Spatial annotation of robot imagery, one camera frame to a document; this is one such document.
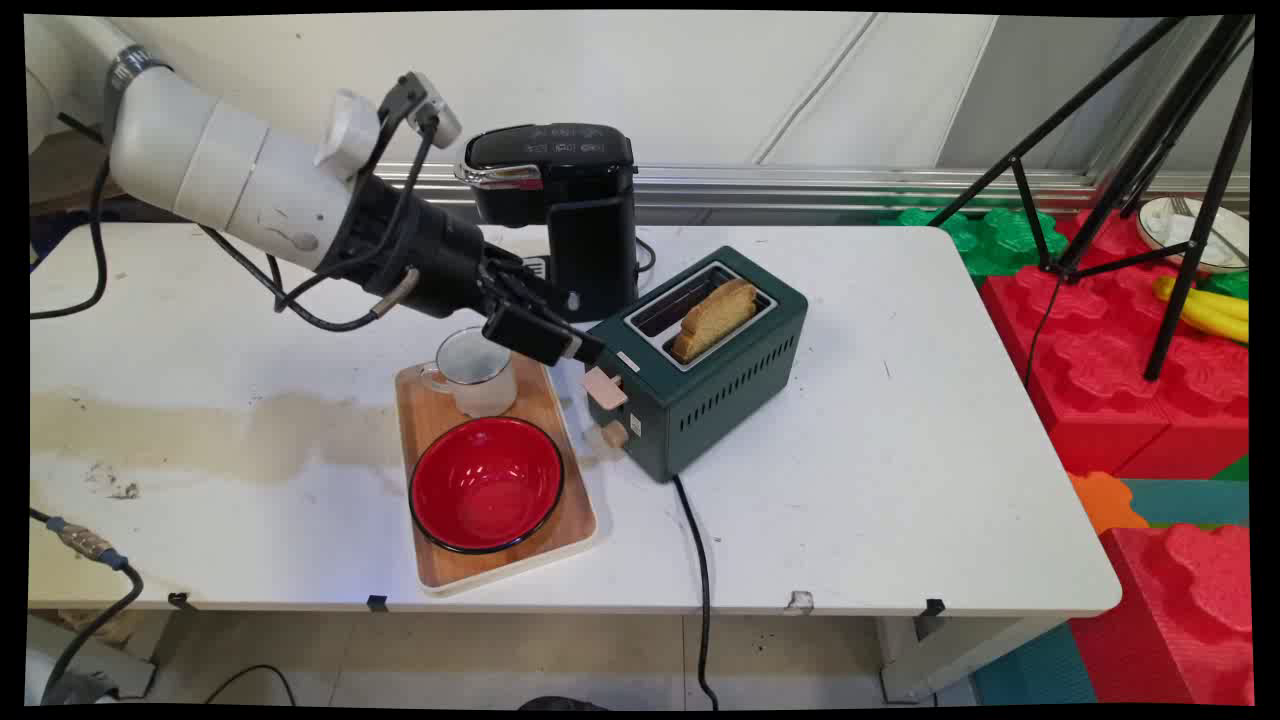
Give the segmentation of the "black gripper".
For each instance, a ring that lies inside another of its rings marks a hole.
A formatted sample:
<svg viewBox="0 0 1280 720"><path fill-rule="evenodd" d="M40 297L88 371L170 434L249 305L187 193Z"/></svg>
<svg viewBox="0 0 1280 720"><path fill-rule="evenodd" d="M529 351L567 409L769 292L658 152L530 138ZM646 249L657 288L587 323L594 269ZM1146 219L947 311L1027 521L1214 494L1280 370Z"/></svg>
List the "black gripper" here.
<svg viewBox="0 0 1280 720"><path fill-rule="evenodd" d="M520 256L486 242L479 227L376 176L355 182L317 270L383 296L413 268L419 282L402 304L443 319L463 309L486 314L484 266L490 269L486 340L544 366L562 357L596 363L604 343L563 316L570 292L527 269Z"/></svg>

